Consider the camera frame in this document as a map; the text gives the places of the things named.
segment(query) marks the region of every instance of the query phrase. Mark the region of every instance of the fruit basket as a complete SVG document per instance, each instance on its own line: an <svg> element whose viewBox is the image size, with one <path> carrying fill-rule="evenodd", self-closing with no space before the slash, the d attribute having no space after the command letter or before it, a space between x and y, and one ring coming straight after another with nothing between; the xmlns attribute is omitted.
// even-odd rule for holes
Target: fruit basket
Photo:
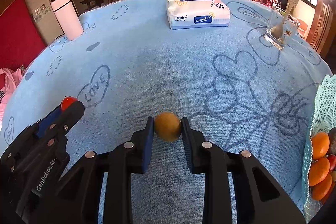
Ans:
<svg viewBox="0 0 336 224"><path fill-rule="evenodd" d="M311 138L319 132L329 132L336 127L336 75L330 77L326 75L319 85L315 100L314 111L310 121L309 131L306 135L306 144L302 165L302 194L303 212L306 222L318 212L322 206L320 201L315 201L311 197L308 173L312 164L312 142Z"/></svg>

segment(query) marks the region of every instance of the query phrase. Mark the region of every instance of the blue tablecloth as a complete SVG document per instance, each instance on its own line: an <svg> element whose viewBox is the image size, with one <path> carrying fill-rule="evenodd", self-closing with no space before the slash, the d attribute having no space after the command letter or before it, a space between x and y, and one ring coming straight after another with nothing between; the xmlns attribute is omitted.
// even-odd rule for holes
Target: blue tablecloth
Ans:
<svg viewBox="0 0 336 224"><path fill-rule="evenodd" d="M113 150L148 116L171 111L224 150L250 150L302 209L305 133L317 85L331 71L298 35L282 51L267 42L268 8L222 1L229 27L172 31L165 0L123 0L81 15L84 33L53 42L17 87L0 154L64 96L86 106L67 135L69 166L87 150ZM189 173L181 138L155 136L147 173L132 175L134 222L201 223L203 187L204 176ZM232 204L236 219L234 194Z"/></svg>

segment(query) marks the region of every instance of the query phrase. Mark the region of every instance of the orange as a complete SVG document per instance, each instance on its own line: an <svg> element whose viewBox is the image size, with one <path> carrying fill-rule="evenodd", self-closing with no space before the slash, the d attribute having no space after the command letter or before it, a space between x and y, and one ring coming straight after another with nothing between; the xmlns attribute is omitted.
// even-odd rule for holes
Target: orange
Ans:
<svg viewBox="0 0 336 224"><path fill-rule="evenodd" d="M313 160L318 160L327 153L330 139L327 133L320 132L311 138L311 143L313 145Z"/></svg>
<svg viewBox="0 0 336 224"><path fill-rule="evenodd" d="M321 200L324 198L327 195L332 182L333 180L331 175L328 174L323 181L313 187L313 191L311 193L312 199Z"/></svg>
<svg viewBox="0 0 336 224"><path fill-rule="evenodd" d="M162 112L154 120L155 133L164 141L176 141L181 135L181 122L171 112Z"/></svg>
<svg viewBox="0 0 336 224"><path fill-rule="evenodd" d="M324 196L324 198L322 198L322 200L321 200L321 201L322 201L322 204L324 204L324 203L327 201L327 199L328 199L328 197L330 196L330 194L331 194L332 190L334 189L335 185L336 185L336 182L333 181L333 182L331 183L331 187L330 187L328 193L327 193L327 194Z"/></svg>
<svg viewBox="0 0 336 224"><path fill-rule="evenodd" d="M320 158L312 163L308 173L309 186L314 186L324 180L329 173L329 169L330 162L327 158Z"/></svg>

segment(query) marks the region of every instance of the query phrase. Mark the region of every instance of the tissue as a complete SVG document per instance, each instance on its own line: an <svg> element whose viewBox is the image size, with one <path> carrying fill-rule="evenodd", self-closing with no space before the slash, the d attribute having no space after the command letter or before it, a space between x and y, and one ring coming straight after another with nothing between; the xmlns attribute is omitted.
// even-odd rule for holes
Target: tissue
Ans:
<svg viewBox="0 0 336 224"><path fill-rule="evenodd" d="M230 10L221 0L167 0L170 28L229 26Z"/></svg>

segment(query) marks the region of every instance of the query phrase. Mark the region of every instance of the red panel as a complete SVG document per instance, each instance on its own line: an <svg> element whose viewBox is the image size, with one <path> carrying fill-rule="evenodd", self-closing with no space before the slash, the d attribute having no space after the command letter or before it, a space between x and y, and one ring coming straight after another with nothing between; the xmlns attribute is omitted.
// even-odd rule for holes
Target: red panel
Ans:
<svg viewBox="0 0 336 224"><path fill-rule="evenodd" d="M25 0L14 2L0 16L0 68L25 68L46 47Z"/></svg>

